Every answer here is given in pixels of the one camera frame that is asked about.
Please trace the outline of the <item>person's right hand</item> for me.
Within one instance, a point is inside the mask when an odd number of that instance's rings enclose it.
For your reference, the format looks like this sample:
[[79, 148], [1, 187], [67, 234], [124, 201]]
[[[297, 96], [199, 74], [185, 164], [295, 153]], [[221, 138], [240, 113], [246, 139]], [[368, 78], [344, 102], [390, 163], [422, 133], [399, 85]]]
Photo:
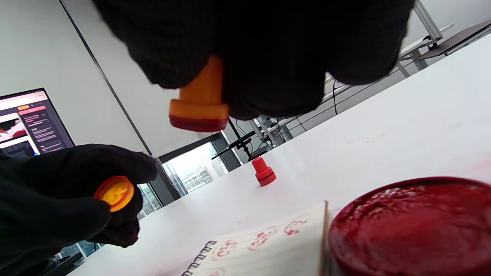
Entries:
[[326, 73], [374, 83], [395, 67], [413, 0], [95, 0], [149, 82], [189, 84], [223, 61], [231, 117], [294, 117], [318, 108]]

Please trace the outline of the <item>person's left hand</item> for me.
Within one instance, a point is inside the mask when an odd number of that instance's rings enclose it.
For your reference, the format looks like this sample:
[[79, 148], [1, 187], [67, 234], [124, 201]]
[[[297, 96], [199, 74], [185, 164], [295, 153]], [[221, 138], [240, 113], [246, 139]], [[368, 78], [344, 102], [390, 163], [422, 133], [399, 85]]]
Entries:
[[[135, 192], [110, 212], [94, 194], [105, 180], [124, 176]], [[138, 240], [142, 194], [138, 185], [158, 176], [142, 152], [88, 144], [28, 158], [0, 161], [0, 257], [2, 276], [38, 276], [62, 248], [87, 240], [129, 247]]]

